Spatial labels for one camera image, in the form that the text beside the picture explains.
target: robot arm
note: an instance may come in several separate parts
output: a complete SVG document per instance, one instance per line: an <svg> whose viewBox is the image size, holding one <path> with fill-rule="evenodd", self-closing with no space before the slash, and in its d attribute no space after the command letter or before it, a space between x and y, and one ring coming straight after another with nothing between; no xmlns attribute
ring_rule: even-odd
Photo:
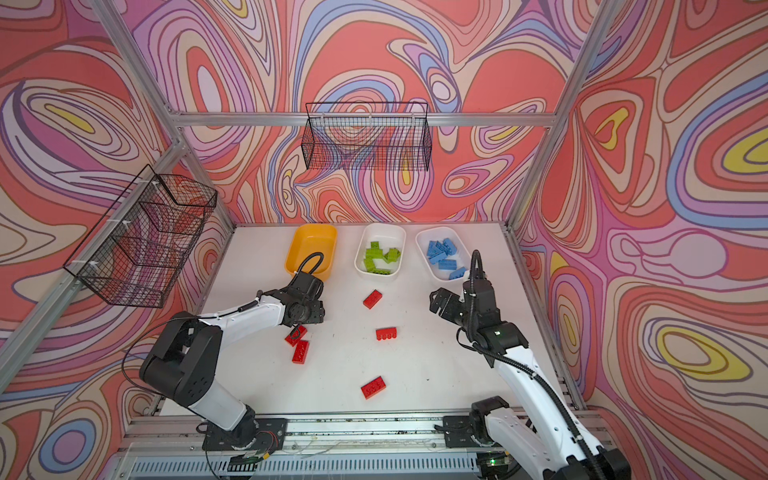
<svg viewBox="0 0 768 480"><path fill-rule="evenodd" d="M224 432L230 443L245 449L256 438L254 411L235 398L215 379L219 351L237 340L277 325L297 327L322 323L325 310L318 300L323 281L312 275L323 261L320 256L309 273L296 272L288 286L257 294L236 309L195 316L174 315L147 355L139 378L164 396L197 413Z"/></svg>
<svg viewBox="0 0 768 480"><path fill-rule="evenodd" d="M472 404L470 428L474 437L484 444L500 444L535 480L628 480L631 470L626 458L617 449L607 451L576 419L543 375L518 327L502 322L477 250L463 288L463 302L443 288L432 292L429 309L466 332L470 349L485 355L490 367L515 392L536 428L536 432L530 430L507 402L493 397Z"/></svg>

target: red lego brick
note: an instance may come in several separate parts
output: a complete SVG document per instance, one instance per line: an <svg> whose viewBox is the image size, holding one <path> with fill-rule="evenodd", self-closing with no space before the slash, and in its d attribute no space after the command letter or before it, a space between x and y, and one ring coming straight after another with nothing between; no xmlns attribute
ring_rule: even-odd
<svg viewBox="0 0 768 480"><path fill-rule="evenodd" d="M376 393L381 392L386 388L386 384L384 383L384 380L382 380L381 377L376 378L376 380L373 380L371 383L368 383L360 389L362 390L362 394L366 396L366 400L374 396Z"/></svg>
<svg viewBox="0 0 768 480"><path fill-rule="evenodd" d="M304 328L304 325L299 325L295 329L291 330L288 336L286 337L286 342L288 342L291 346L296 346L296 344L306 335L306 328Z"/></svg>
<svg viewBox="0 0 768 480"><path fill-rule="evenodd" d="M293 352L293 363L300 363L304 365L304 360L306 360L306 351L310 349L310 343L306 340L299 340L299 343L296 345L296 351Z"/></svg>
<svg viewBox="0 0 768 480"><path fill-rule="evenodd" d="M362 301L362 304L368 307L368 310L372 309L376 302L381 300L382 294L378 290L373 290L368 298Z"/></svg>
<svg viewBox="0 0 768 480"><path fill-rule="evenodd" d="M387 339L396 339L396 338L397 338L397 328L395 327L376 330L377 340L387 340Z"/></svg>

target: wall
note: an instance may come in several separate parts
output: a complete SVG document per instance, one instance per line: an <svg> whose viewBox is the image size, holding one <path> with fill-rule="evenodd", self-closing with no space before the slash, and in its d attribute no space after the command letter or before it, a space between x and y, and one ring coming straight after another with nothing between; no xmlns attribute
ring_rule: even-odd
<svg viewBox="0 0 768 480"><path fill-rule="evenodd" d="M429 171L307 170L298 127L188 127L235 223L505 220L541 127L459 127Z"/></svg>
<svg viewBox="0 0 768 480"><path fill-rule="evenodd" d="M768 4L627 2L515 232L635 478L766 478Z"/></svg>
<svg viewBox="0 0 768 480"><path fill-rule="evenodd" d="M592 2L130 4L173 109L303 111L422 99L441 112L553 111ZM433 129L423 172L306 172L301 128L191 127L236 223L506 220L542 129Z"/></svg>
<svg viewBox="0 0 768 480"><path fill-rule="evenodd" d="M127 182L167 148L86 5L0 5L0 341ZM149 401L121 375L123 349L200 302L224 231L212 217L163 310L78 295L0 395L1 479L96 478L127 419ZM132 352L134 378L151 343Z"/></svg>

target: black cable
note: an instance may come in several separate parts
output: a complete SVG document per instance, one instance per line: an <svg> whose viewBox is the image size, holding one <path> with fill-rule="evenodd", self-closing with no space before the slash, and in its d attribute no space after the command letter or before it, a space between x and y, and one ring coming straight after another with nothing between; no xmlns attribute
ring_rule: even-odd
<svg viewBox="0 0 768 480"><path fill-rule="evenodd" d="M297 271L303 272L304 266L306 265L306 263L309 262L310 259L314 257L320 257L320 260L317 263L315 263L315 266L313 266L312 269L309 271L310 275L315 273L315 270L317 270L317 267L320 266L320 264L323 263L323 260L325 260L326 258L326 256L323 255L323 252L310 253L309 256L307 256L307 258L304 259L301 265L299 265L299 269Z"/></svg>
<svg viewBox="0 0 768 480"><path fill-rule="evenodd" d="M482 271L480 251L475 250L472 252L472 259L469 262L469 309L467 325L465 328L467 338L471 343L475 342L475 334L477 333L477 319L475 318L475 279L478 277L478 267L480 268L481 275L485 275Z"/></svg>
<svg viewBox="0 0 768 480"><path fill-rule="evenodd" d="M208 459L208 451L204 450L205 452L205 462L208 464L208 469L210 470L210 473L213 474L214 477L216 477L216 480L221 480L221 477L217 475L216 472L214 472L214 467L211 466L210 460Z"/></svg>
<svg viewBox="0 0 768 480"><path fill-rule="evenodd" d="M166 320L166 321L164 321L164 322L158 323L157 325L153 326L152 328L150 328L150 329L149 329L149 330L147 330L146 332L142 333L142 334L141 334L141 336L139 336L139 338L137 338L137 339L136 339L136 340L135 340L135 341L134 341L134 342L131 344L131 346L129 346L129 347L128 347L128 348L125 350L125 355L123 356L123 361L122 361L122 362L120 362L120 370L123 372L123 376L124 376L124 377L125 377L125 379L128 381L128 383L130 383L131 385L135 386L136 388L139 388L139 389L142 389L142 390L144 390L145 392L149 392L149 393L152 393L152 394L155 394L155 395L159 395L159 396L165 396L165 395L163 395L162 393L160 393L160 392L158 392L158 391L156 391L156 390L153 390L153 389L148 389L148 388L146 388L146 387L143 387L143 386L139 385L138 383L134 382L133 380L131 380L131 379L128 377L128 374L125 372L125 362L128 360L128 354L129 354L129 353L131 352L131 350L132 350L132 349L133 349L133 348L136 346L136 344L137 344L137 343L139 343L141 340L145 339L145 338L147 337L147 335L149 335L149 333L151 333L153 330L155 330L155 329L158 329L158 328L162 327L163 325L167 325L168 323L171 323L171 322L173 322L174 320L190 320L190 319L196 319L196 318L197 318L196 316L183 316L183 317L181 317L181 318L172 318L172 319L170 319L170 320Z"/></svg>
<svg viewBox="0 0 768 480"><path fill-rule="evenodd" d="M458 330L456 330L456 343L458 343L460 346L462 346L462 347L466 348L467 350L471 350L472 352L476 352L477 350L473 349L473 348L472 348L472 347L470 347L469 345L465 345L465 344L461 343L461 342L458 340L458 335L459 335L459 333L461 333L461 332L467 333L467 331L466 331L466 330L464 330L464 327L463 327L463 326L460 326L460 327L458 328Z"/></svg>
<svg viewBox="0 0 768 480"><path fill-rule="evenodd" d="M515 464L509 470L507 470L504 475L496 476L496 480L509 480L515 475L515 473L520 472L520 468L520 464L515 462Z"/></svg>

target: wire basket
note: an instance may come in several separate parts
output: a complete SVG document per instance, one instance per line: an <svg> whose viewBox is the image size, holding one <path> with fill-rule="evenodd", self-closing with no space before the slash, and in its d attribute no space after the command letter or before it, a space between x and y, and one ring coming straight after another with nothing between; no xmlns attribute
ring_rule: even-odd
<svg viewBox="0 0 768 480"><path fill-rule="evenodd" d="M161 308L216 202L207 185L155 174L83 267L65 269L106 303Z"/></svg>
<svg viewBox="0 0 768 480"><path fill-rule="evenodd" d="M432 133L424 102L306 104L307 170L429 170Z"/></svg>

